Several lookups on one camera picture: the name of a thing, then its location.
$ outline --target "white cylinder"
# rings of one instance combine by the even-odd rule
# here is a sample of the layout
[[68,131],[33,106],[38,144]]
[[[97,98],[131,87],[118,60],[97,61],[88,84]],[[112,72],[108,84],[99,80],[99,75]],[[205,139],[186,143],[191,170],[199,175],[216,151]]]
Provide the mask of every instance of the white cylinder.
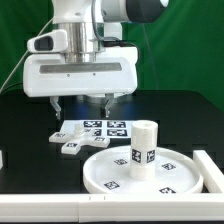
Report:
[[[91,23],[92,0],[52,0],[54,6],[54,24]],[[96,1],[96,22],[102,23],[101,0]]]
[[158,124],[153,121],[132,123],[130,175],[136,180],[150,180],[155,175]]

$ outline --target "white object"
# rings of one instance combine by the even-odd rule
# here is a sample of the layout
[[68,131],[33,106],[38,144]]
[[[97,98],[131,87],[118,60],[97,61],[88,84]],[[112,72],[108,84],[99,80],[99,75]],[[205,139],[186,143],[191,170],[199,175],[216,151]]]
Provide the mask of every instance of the white object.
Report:
[[63,52],[68,48],[68,36],[65,30],[54,30],[50,33],[32,38],[27,43],[27,48],[31,53],[44,53],[44,51],[36,50],[35,42],[45,37],[51,38],[53,41],[53,49],[51,53]]
[[0,150],[0,169],[3,167],[2,151]]
[[[62,54],[31,55],[24,66],[24,91],[30,97],[109,93],[116,97],[132,93],[137,88],[136,62],[135,47],[107,48],[105,52],[98,53],[96,63],[105,69],[99,72],[96,72],[98,65],[94,67],[96,63],[79,65],[81,69],[76,64],[68,65]],[[114,63],[115,70],[110,71],[108,64],[113,67]],[[55,71],[56,65],[71,67]]]
[[[54,6],[54,24],[91,23],[92,0],[52,0]],[[96,1],[96,22],[103,22],[101,0]]]
[[133,121],[121,120],[64,120],[60,129],[60,133],[64,133],[69,137],[74,134],[74,127],[76,124],[85,124],[85,130],[94,130],[97,136],[105,136],[110,139],[131,138],[131,125]]
[[0,195],[1,222],[224,220],[223,194]]
[[158,124],[153,121],[132,123],[130,175],[136,180],[150,180],[155,175]]
[[124,22],[129,21],[126,11],[126,0],[103,0],[102,12],[105,22]]
[[224,175],[209,155],[203,150],[194,151],[194,161],[204,177],[204,184],[208,191],[224,193]]
[[157,148],[155,177],[138,181],[130,177],[130,146],[106,149],[90,157],[83,182],[92,193],[149,194],[201,192],[203,178],[194,162],[171,150]]
[[74,134],[64,134],[61,132],[54,133],[49,142],[65,143],[61,152],[64,154],[76,155],[83,145],[106,148],[110,144],[107,137],[93,136],[94,130],[86,132],[82,123],[75,125]]

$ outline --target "white block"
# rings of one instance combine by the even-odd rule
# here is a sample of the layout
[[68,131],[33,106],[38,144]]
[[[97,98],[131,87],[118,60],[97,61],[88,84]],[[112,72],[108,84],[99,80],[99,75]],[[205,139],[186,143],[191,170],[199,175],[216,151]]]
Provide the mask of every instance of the white block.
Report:
[[194,151],[194,162],[197,164],[204,184],[210,193],[224,193],[224,176],[209,155],[203,151]]

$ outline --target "cable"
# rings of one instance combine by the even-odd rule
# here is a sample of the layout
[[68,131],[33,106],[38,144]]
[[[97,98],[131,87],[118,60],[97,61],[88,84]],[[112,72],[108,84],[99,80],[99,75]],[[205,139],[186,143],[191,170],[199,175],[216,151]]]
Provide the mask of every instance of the cable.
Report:
[[153,73],[153,76],[154,76],[155,82],[156,82],[156,90],[159,90],[158,74],[157,74],[157,71],[156,71],[156,65],[155,65],[155,61],[154,61],[154,57],[153,57],[153,51],[152,51],[152,48],[151,48],[151,44],[149,43],[149,38],[148,38],[147,33],[146,33],[145,24],[142,24],[142,29],[143,29],[144,37],[145,37],[145,40],[146,40],[147,48],[148,48],[148,51],[149,51],[149,56],[150,56],[149,59],[150,59],[151,65],[152,65],[152,73]]
[[13,88],[13,87],[15,87],[15,86],[19,86],[19,85],[22,85],[23,84],[23,82],[20,82],[20,83],[16,83],[16,84],[13,84],[13,85],[11,85],[11,86],[8,86],[8,87],[6,87],[3,91],[2,91],[2,94],[4,94],[6,91],[8,91],[9,89],[11,89],[11,88]]
[[[49,20],[46,25],[42,28],[42,30],[39,32],[39,34],[37,36],[40,36],[45,29],[49,26],[49,24],[53,21],[53,18],[51,20]],[[9,74],[8,78],[6,79],[6,81],[3,83],[1,89],[0,89],[0,95],[2,94],[2,92],[4,91],[5,86],[8,84],[8,82],[10,81],[10,79],[12,78],[12,76],[14,75],[14,73],[16,72],[16,70],[18,69],[18,67],[21,65],[21,63],[23,62],[24,58],[28,55],[29,51],[27,50],[24,55],[21,57],[21,59],[19,60],[19,62],[17,63],[17,65],[15,66],[15,68],[12,70],[12,72]]]
[[97,30],[95,8],[96,8],[96,0],[92,0],[91,16],[92,16],[93,31],[94,31],[96,38],[99,41],[120,41],[117,37],[102,37],[102,36],[100,36],[100,34]]

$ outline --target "black table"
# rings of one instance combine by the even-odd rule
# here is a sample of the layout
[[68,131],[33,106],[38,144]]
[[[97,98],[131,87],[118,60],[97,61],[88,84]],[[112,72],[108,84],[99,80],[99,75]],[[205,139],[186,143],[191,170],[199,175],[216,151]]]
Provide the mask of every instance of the black table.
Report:
[[[61,97],[65,120],[98,120],[100,105]],[[189,91],[137,91],[111,108],[111,120],[153,120],[159,124],[158,145],[192,157],[206,150],[224,169],[224,113],[203,96]],[[62,155],[61,144],[48,138],[60,130],[49,98],[28,98],[22,91],[0,97],[0,193],[87,193],[82,167],[102,149],[86,146],[77,156]],[[110,147],[130,144],[112,140]]]

